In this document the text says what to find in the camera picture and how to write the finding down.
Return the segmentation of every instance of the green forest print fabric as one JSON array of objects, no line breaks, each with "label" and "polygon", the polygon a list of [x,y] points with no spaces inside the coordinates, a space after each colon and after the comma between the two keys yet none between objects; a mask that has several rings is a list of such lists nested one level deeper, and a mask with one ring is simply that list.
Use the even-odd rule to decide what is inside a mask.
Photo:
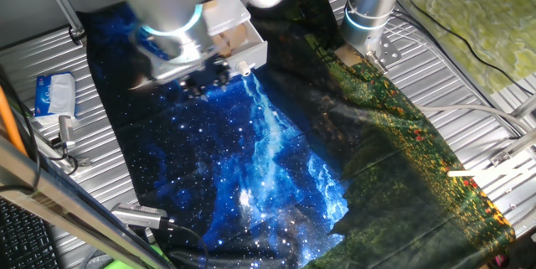
[{"label": "green forest print fabric", "polygon": [[[464,43],[400,0],[488,92],[511,85],[478,62]],[[413,0],[447,28],[466,38],[485,61],[515,80],[536,72],[536,0]]]},{"label": "green forest print fabric", "polygon": [[357,51],[352,67],[334,54],[343,39],[327,0],[251,11],[270,73],[349,182],[349,211],[332,230],[344,240],[305,268],[474,268],[514,240],[471,178],[446,177],[463,167],[407,97]]}]

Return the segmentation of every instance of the cloth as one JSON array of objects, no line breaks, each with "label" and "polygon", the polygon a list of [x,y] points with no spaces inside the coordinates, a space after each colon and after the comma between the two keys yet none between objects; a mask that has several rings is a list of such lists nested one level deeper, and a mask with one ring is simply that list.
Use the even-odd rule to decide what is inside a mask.
[{"label": "cloth", "polygon": [[[472,268],[514,232],[434,127],[374,67],[348,67],[327,0],[250,8],[268,63],[188,99],[129,88],[149,62],[126,4],[81,14],[95,85],[140,204],[199,233],[215,268]],[[188,233],[157,232],[177,267]]]},{"label": "cloth", "polygon": [[[478,62],[464,43],[424,17],[408,0],[400,0],[448,49],[478,84],[495,93],[512,83]],[[536,0],[413,0],[432,17],[467,39],[485,61],[515,80],[536,72]]]}]

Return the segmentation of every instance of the metal bracket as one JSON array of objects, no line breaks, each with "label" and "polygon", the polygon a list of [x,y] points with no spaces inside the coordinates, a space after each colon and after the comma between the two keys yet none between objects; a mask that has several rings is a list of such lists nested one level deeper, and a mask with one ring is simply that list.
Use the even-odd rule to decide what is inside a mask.
[{"label": "metal bracket", "polygon": [[511,115],[516,118],[523,118],[536,110],[536,95],[530,96],[521,106],[513,110]]},{"label": "metal bracket", "polygon": [[383,65],[392,65],[402,59],[402,54],[400,54],[400,52],[395,48],[394,44],[387,39],[386,34],[382,34],[380,42],[382,52],[378,55],[378,58]]},{"label": "metal bracket", "polygon": [[498,166],[499,164],[515,157],[522,151],[529,149],[530,153],[536,153],[536,130],[523,135],[521,138],[513,142],[512,144],[505,147],[501,152],[493,156],[490,161],[493,166]]}]

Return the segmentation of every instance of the galaxy print cloth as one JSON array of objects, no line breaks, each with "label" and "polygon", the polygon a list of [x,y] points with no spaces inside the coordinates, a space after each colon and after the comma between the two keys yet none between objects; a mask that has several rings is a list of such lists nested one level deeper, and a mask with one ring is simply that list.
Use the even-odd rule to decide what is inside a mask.
[{"label": "galaxy print cloth", "polygon": [[[80,13],[139,203],[200,234],[210,268],[475,268],[513,241],[474,180],[446,176],[462,165],[404,94],[334,54],[327,0],[249,10],[268,64],[200,99],[131,90],[151,66],[126,4]],[[177,268],[207,264],[188,232],[155,236]]]},{"label": "galaxy print cloth", "polygon": [[[348,211],[338,162],[310,149],[260,76],[235,77],[199,99],[177,82],[129,90],[149,67],[128,41],[134,16],[123,4],[89,17],[91,72],[141,205],[202,235],[218,268],[299,268],[343,239],[330,235]],[[190,234],[157,239],[186,267],[204,265]]]}]

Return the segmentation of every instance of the white cable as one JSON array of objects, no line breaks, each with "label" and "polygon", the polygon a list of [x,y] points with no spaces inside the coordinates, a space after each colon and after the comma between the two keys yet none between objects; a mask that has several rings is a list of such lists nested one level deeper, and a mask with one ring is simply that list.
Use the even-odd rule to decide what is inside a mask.
[{"label": "white cable", "polygon": [[450,106],[417,106],[421,111],[454,111],[454,110],[463,110],[463,109],[470,109],[470,110],[479,110],[479,111],[486,111],[488,113],[496,114],[501,117],[504,117],[505,119],[509,120],[512,123],[517,124],[519,127],[521,127],[525,132],[531,132],[532,129],[530,127],[527,127],[526,124],[524,124],[522,121],[517,119],[516,117],[507,114],[503,111],[499,111],[495,108],[489,107],[489,106],[482,106],[482,105],[450,105]]},{"label": "white cable", "polygon": [[[401,29],[401,30],[404,30],[404,31],[407,31],[403,28],[400,28],[399,26],[397,25],[394,25],[396,28],[398,29]],[[442,58],[430,47],[428,46],[427,43],[423,43],[421,41],[419,41],[418,39],[413,39],[407,35],[404,35],[404,34],[401,34],[401,33],[398,33],[398,32],[395,32],[389,28],[385,28],[387,31],[391,32],[392,34],[396,34],[396,35],[399,35],[403,38],[406,38],[406,39],[409,39],[409,40],[412,40],[416,43],[419,43],[421,44],[422,46],[425,46],[430,52],[432,52],[437,58],[439,58],[441,61],[442,61]],[[524,124],[523,122],[521,122],[519,119],[517,119],[516,117],[510,115],[510,114],[507,114],[503,111],[499,111],[495,108],[492,108],[490,106],[481,106],[481,105],[451,105],[451,106],[436,106],[436,107],[433,107],[433,106],[417,106],[421,111],[451,111],[451,110],[460,110],[460,109],[471,109],[471,110],[479,110],[479,111],[487,111],[487,112],[490,112],[490,113],[493,113],[493,114],[496,114],[496,115],[499,115],[507,120],[509,120],[510,122],[512,123],[515,123],[517,124],[518,126],[520,126],[525,132],[530,132],[532,131],[531,128],[527,127],[526,124]]]}]

